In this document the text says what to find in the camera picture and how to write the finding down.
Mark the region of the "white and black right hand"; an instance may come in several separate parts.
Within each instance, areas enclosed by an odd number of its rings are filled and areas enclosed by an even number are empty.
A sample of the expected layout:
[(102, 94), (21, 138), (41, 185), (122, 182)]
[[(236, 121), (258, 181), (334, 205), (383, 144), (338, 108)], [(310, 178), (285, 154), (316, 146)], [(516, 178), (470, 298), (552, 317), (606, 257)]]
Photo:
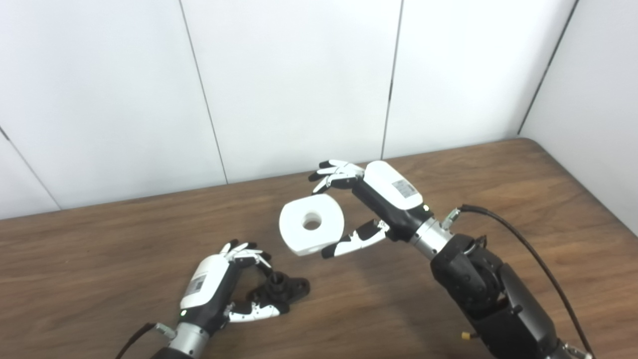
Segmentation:
[(422, 194), (385, 161), (370, 162), (366, 168), (345, 161), (325, 161), (308, 179), (318, 182), (313, 195), (330, 188), (349, 189), (378, 217), (323, 248), (324, 259), (370, 247), (386, 238), (410, 242), (435, 223)]

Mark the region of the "white and black left hand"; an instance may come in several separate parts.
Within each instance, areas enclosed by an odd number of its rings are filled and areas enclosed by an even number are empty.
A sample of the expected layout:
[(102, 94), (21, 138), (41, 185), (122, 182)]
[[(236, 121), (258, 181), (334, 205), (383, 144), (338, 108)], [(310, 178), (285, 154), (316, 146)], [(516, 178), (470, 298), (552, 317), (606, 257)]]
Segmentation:
[(226, 243), (221, 251), (199, 264), (180, 301), (178, 324), (192, 324), (213, 336), (228, 323), (246, 323), (285, 315), (289, 304), (275, 303), (267, 298), (232, 300), (242, 271), (257, 267), (265, 275), (273, 273), (271, 256), (256, 243)]

